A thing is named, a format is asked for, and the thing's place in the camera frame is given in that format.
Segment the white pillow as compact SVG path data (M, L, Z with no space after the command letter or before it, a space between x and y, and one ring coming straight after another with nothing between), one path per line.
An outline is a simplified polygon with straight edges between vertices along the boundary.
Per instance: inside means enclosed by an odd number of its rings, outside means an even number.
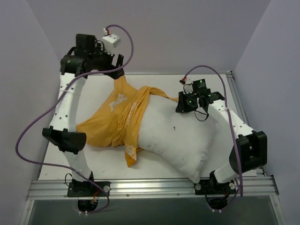
M216 135L216 122L177 113L177 103L150 95L138 134L138 147L159 154L192 182L198 183Z

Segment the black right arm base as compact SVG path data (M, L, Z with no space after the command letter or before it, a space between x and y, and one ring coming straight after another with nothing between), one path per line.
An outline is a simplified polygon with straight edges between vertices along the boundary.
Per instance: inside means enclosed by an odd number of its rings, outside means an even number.
M233 180L226 183L218 183L214 172L210 173L208 179L203 179L195 183L194 191L196 195L203 195L205 197L208 206L213 212L221 212L228 206L229 197L236 196L238 189Z

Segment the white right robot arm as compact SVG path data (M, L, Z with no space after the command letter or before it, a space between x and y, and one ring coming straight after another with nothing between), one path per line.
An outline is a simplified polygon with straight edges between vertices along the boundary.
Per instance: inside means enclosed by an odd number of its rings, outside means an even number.
M228 105L226 94L211 92L206 81L180 81L183 90L179 92L177 113L197 112L212 117L233 140L228 163L213 171L208 182L211 192L217 194L225 188L225 183L245 172L255 170L267 164L267 136L263 131L255 131L247 125Z

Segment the yellow printed pillowcase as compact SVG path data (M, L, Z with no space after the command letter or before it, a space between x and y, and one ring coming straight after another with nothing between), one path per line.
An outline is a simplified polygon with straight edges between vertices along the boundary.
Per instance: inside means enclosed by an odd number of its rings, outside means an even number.
M114 89L99 109L86 121L77 124L76 130L85 133L86 143L94 147L125 147L127 166L137 161L138 134L143 115L151 95L177 102L156 87L143 86L135 89L127 83L126 77L114 80Z

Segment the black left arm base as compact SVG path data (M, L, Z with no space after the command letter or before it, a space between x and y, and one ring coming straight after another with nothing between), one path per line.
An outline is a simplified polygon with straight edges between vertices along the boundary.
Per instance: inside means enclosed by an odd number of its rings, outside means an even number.
M93 184L84 181L83 184L76 184L75 180L68 184L67 197L87 197L87 200L78 200L76 204L76 209L82 213L95 212L99 205L99 197L109 196L110 185L109 181L95 181L95 183L100 186L103 190L100 190Z

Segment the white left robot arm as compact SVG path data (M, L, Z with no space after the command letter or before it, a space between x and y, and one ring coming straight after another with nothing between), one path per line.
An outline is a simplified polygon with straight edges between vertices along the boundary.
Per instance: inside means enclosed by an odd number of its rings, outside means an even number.
M42 135L58 147L66 157L69 167L73 168L73 180L79 182L78 192L83 196L94 193L95 185L83 148L86 144L85 133L76 131L76 113L83 87L92 70L104 71L106 75L117 79L124 74L115 71L122 66L124 57L118 55L113 65L114 52L121 38L108 34L97 40L94 35L77 34L76 45L72 47L60 62L60 93L54 116Z

